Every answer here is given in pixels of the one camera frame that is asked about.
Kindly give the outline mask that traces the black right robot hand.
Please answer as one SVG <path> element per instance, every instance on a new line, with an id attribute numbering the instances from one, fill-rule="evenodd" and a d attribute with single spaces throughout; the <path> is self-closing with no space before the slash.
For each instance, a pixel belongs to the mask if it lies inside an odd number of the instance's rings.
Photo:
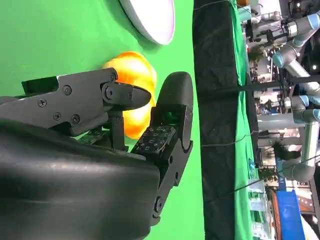
<path id="1" fill-rule="evenodd" d="M 24 81 L 0 99 L 3 240 L 142 240 L 160 221 L 193 148 L 193 84 L 164 81 L 132 150 L 123 112 L 151 93 L 113 68 Z"/>

